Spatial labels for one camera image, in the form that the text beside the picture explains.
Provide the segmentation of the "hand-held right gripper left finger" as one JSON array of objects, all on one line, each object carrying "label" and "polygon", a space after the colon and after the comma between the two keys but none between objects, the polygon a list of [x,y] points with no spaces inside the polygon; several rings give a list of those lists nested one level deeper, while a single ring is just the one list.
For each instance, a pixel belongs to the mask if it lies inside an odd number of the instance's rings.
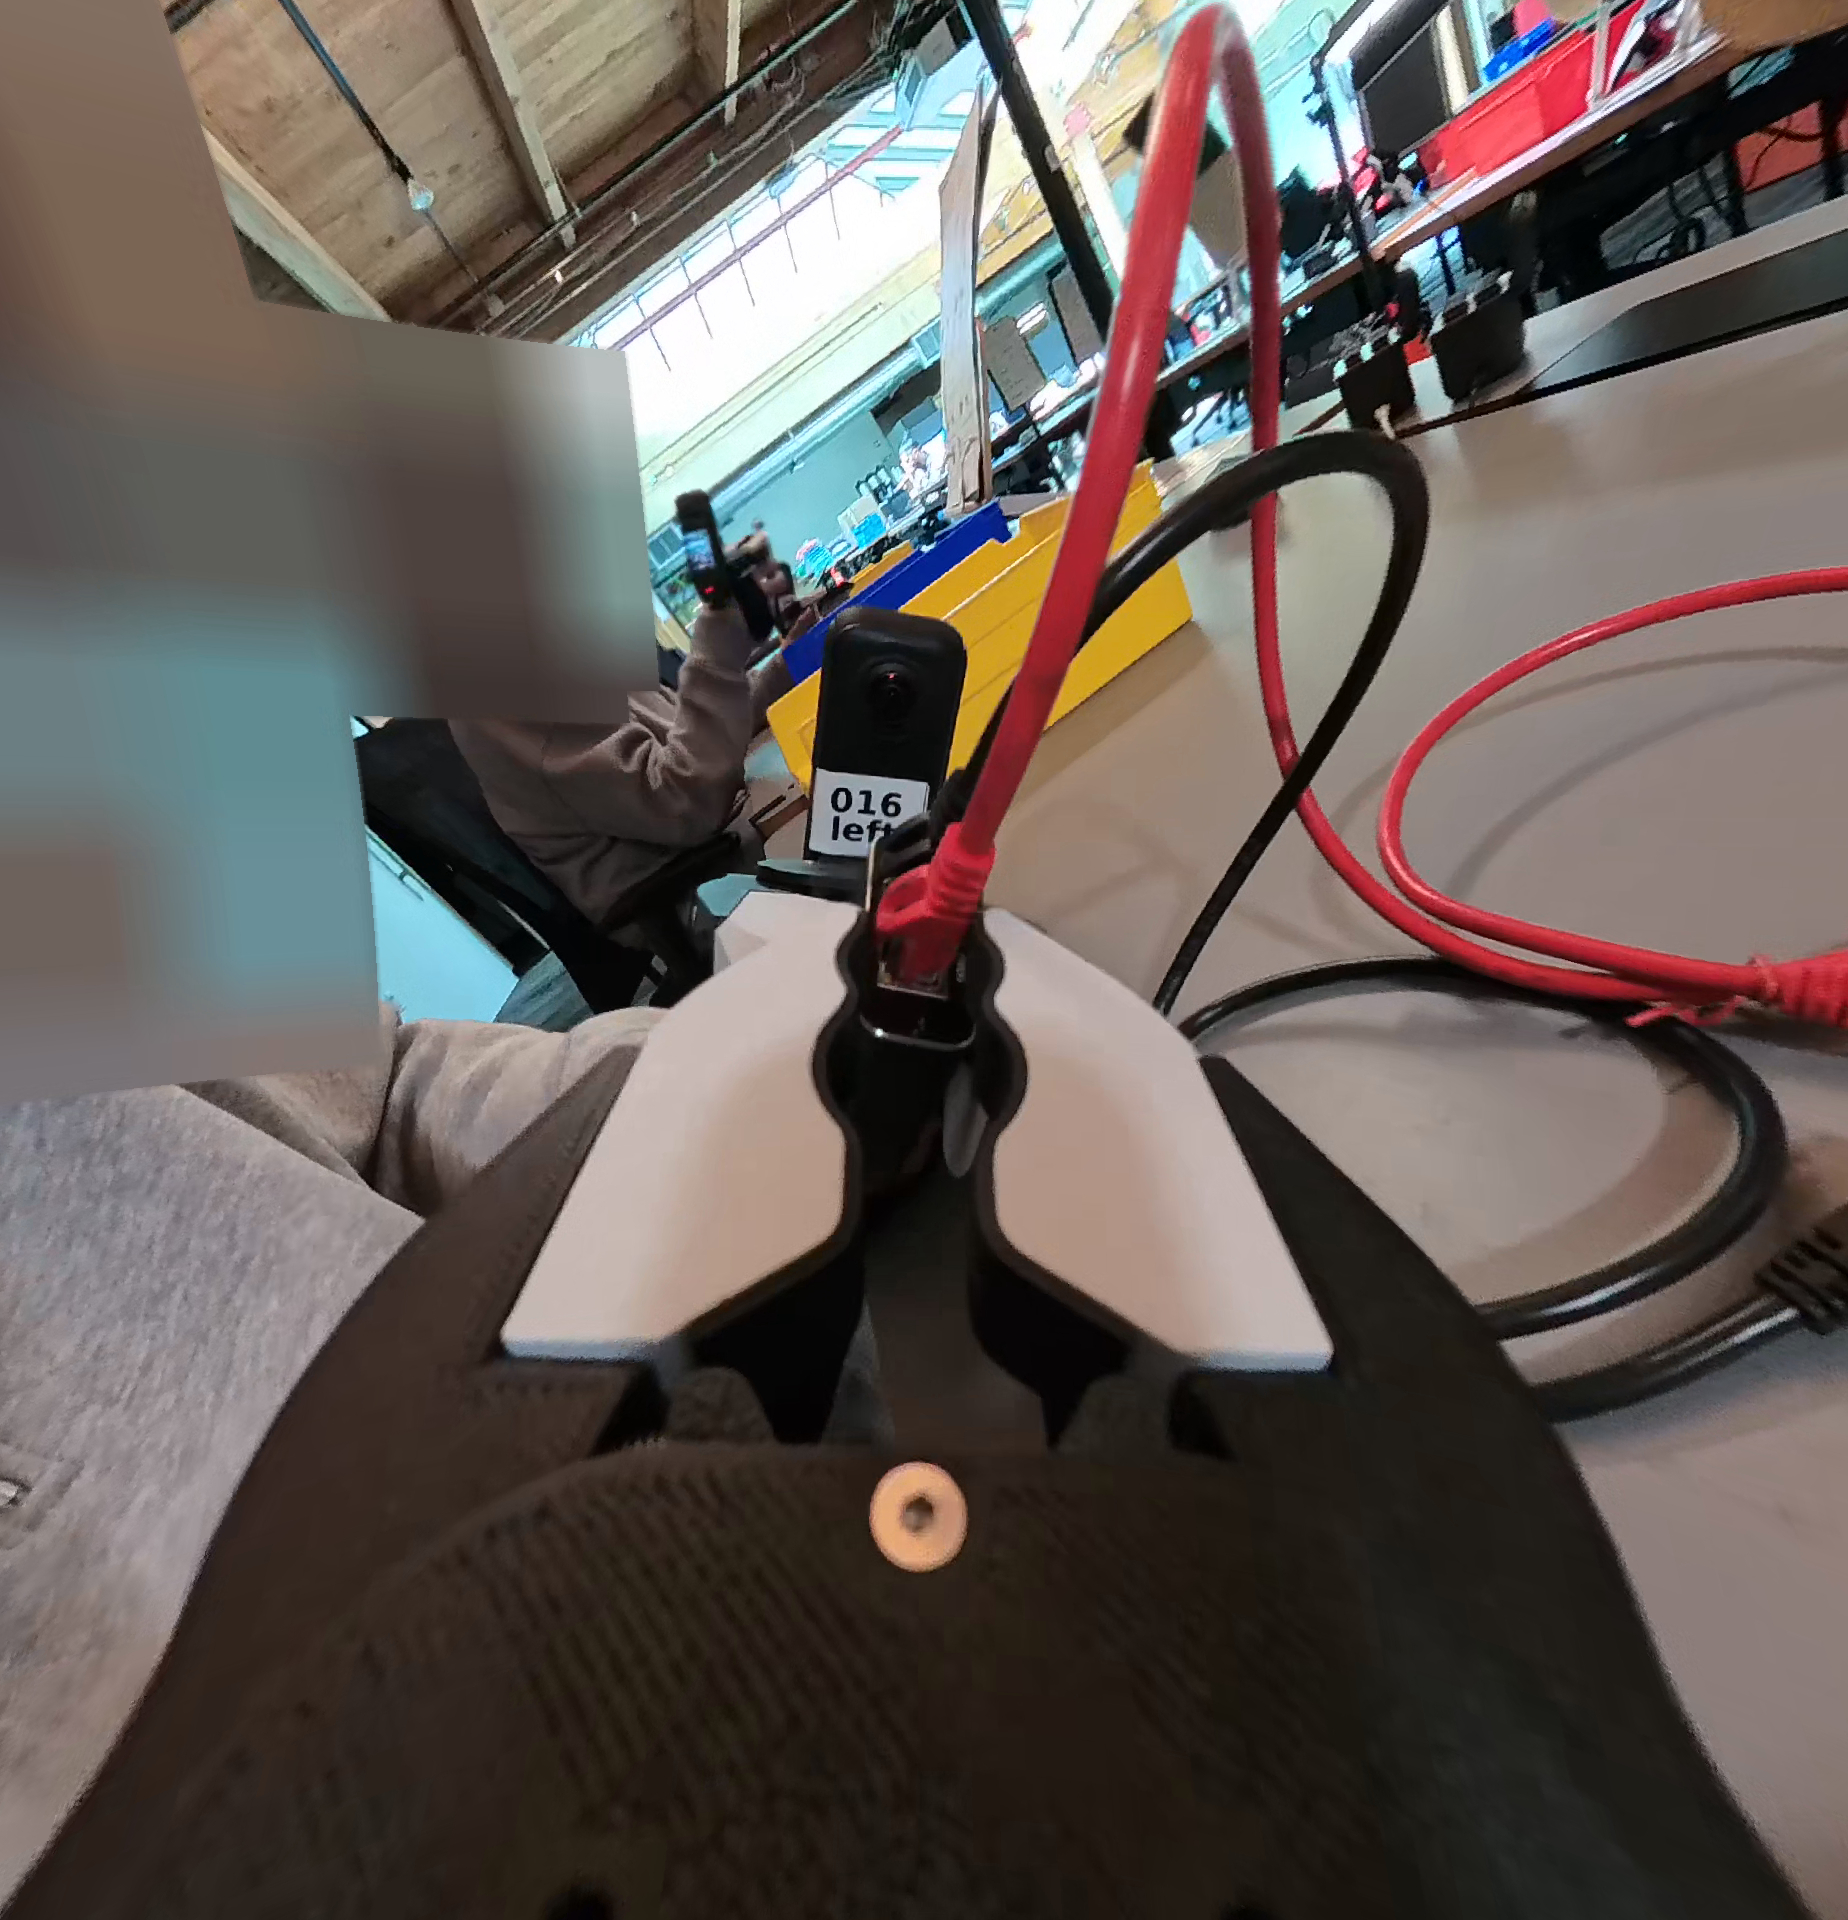
[{"label": "hand-held right gripper left finger", "polygon": [[658,1020],[507,1313],[506,1357],[722,1366],[778,1438],[824,1438],[863,1320],[849,1138],[816,1071],[849,998],[841,946],[829,964],[757,954]]}]

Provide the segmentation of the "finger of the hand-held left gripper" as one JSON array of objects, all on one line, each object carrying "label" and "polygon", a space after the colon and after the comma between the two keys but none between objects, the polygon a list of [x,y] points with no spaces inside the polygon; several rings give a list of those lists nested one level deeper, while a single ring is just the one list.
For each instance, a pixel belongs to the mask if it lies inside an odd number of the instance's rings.
[{"label": "finger of the hand-held left gripper", "polygon": [[793,892],[746,892],[715,930],[715,974],[757,954],[816,955],[829,964],[849,935],[849,904]]}]

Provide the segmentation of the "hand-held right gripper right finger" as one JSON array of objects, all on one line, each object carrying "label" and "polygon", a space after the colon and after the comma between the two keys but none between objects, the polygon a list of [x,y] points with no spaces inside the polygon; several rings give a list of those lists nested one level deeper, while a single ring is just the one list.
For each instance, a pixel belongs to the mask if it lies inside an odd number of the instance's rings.
[{"label": "hand-held right gripper right finger", "polygon": [[985,916],[985,1353],[1050,1441],[1104,1378],[1335,1363],[1210,1071],[1113,974]]}]

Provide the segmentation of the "black ethernet adapter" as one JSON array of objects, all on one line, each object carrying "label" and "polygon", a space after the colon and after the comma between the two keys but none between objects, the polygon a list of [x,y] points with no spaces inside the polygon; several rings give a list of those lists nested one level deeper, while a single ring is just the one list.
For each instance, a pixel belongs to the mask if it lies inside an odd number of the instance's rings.
[{"label": "black ethernet adapter", "polygon": [[878,909],[898,881],[919,877],[937,850],[927,814],[906,818],[869,852],[849,944],[856,991],[849,1116],[863,1150],[868,1196],[883,1201],[919,1181],[944,1145],[946,1095],[968,1067],[974,1020],[965,1005],[965,960],[917,981],[895,970]]}]

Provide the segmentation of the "grey desk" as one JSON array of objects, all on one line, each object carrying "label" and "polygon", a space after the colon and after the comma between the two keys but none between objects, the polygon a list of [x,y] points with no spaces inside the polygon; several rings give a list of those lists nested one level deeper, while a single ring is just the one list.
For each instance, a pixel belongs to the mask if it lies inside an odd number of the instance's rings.
[{"label": "grey desk", "polygon": [[[1319,798],[1374,861],[1390,769],[1453,696],[1594,620],[1848,563],[1848,308],[1416,442],[1432,539]],[[1152,993],[1276,790],[1237,534],[1195,621],[1063,720],[991,900]],[[1848,946],[1848,598],[1711,613],[1551,665],[1452,734],[1406,844],[1439,891],[1711,963]],[[1218,1038],[1476,1301],[1662,1233],[1730,1127],[1637,1046],[1446,995],[1298,1003]],[[1568,1429],[1712,1760],[1819,1916],[1848,1916],[1848,1330],[1794,1332]]]}]

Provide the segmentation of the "black desk mat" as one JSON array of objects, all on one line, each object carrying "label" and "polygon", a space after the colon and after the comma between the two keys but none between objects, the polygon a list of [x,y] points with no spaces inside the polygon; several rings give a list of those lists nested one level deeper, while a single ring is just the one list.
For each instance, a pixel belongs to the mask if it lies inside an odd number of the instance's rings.
[{"label": "black desk mat", "polygon": [[1848,308],[1848,229],[1630,308],[1541,372],[1535,398],[1679,362]]}]

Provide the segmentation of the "blue plastic bin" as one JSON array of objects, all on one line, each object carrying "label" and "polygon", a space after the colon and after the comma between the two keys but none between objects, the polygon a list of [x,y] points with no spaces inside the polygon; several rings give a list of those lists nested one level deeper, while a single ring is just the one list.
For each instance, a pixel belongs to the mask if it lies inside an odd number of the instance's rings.
[{"label": "blue plastic bin", "polygon": [[951,520],[936,541],[926,547],[892,547],[881,561],[850,577],[845,589],[829,591],[816,603],[812,621],[798,621],[793,627],[793,640],[818,634],[847,605],[859,600],[876,608],[904,608],[980,549],[1007,539],[1010,516],[1006,504],[1003,501],[991,501],[977,511]]}]

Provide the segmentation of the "yellow plastic bin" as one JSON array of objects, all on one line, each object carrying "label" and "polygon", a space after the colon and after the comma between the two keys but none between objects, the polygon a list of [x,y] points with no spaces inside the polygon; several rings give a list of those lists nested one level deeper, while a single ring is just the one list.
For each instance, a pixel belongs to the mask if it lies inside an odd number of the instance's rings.
[{"label": "yellow plastic bin", "polygon": [[[898,598],[895,613],[941,620],[965,642],[965,692],[948,759],[951,770],[971,761],[985,726],[1007,699],[1010,683],[1034,637],[1071,504],[1071,496],[1058,496],[1057,502],[1022,516],[1007,539],[980,544],[932,581],[917,591],[904,589]],[[1132,475],[1113,556],[1158,526],[1162,504],[1162,475],[1152,460],[1144,460]],[[1176,561],[1167,563],[1083,642],[1048,730],[1174,637],[1193,615],[1182,571]],[[812,640],[816,663],[767,713],[770,734],[793,779],[806,787],[813,773],[818,675],[825,650],[824,637],[812,635]]]}]

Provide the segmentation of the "black office chair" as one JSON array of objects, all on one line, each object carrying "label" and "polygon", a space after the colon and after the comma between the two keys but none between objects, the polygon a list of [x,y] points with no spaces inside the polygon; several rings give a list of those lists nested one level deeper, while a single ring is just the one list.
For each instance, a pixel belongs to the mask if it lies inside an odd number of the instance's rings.
[{"label": "black office chair", "polygon": [[752,873],[762,858],[757,835],[739,819],[589,919],[498,826],[444,721],[394,718],[364,730],[356,759],[371,837],[507,960],[522,963],[524,940],[535,940],[562,967],[581,1016],[670,1007],[707,981],[701,891]]}]

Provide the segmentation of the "tall cardboard sheet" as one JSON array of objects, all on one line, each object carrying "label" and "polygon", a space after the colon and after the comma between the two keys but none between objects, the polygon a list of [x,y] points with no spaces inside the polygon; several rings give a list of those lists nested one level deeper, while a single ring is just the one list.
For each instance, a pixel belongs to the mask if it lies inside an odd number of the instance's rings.
[{"label": "tall cardboard sheet", "polygon": [[944,513],[973,516],[994,498],[988,376],[980,322],[980,236],[999,100],[980,83],[939,184],[939,411]]}]

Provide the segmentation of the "black charging block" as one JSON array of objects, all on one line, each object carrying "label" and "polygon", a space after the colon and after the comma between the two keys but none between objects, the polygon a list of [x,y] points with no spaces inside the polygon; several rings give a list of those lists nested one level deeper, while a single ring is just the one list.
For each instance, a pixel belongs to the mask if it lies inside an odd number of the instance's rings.
[{"label": "black charging block", "polygon": [[1452,404],[1479,399],[1527,362],[1523,304],[1515,278],[1495,275],[1439,311],[1427,342]]},{"label": "black charging block", "polygon": [[1346,424],[1360,433],[1395,435],[1419,411],[1410,346],[1395,332],[1348,349],[1335,364],[1335,386]]}]

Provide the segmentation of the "red plastic bin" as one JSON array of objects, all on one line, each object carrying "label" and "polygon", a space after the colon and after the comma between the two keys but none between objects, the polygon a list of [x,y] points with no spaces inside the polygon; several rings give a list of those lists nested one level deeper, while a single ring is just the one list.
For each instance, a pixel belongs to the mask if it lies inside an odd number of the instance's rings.
[{"label": "red plastic bin", "polygon": [[1591,29],[1547,18],[1507,43],[1488,84],[1432,139],[1419,160],[1434,188],[1484,177],[1562,134],[1587,109]]}]

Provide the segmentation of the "black metal post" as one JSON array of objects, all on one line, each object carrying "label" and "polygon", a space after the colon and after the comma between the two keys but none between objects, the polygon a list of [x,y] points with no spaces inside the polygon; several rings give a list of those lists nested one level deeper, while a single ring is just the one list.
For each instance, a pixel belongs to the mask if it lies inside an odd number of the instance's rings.
[{"label": "black metal post", "polygon": [[1149,5],[994,5],[991,67],[1090,330],[1105,342],[1128,261],[1124,129],[1155,76]]}]

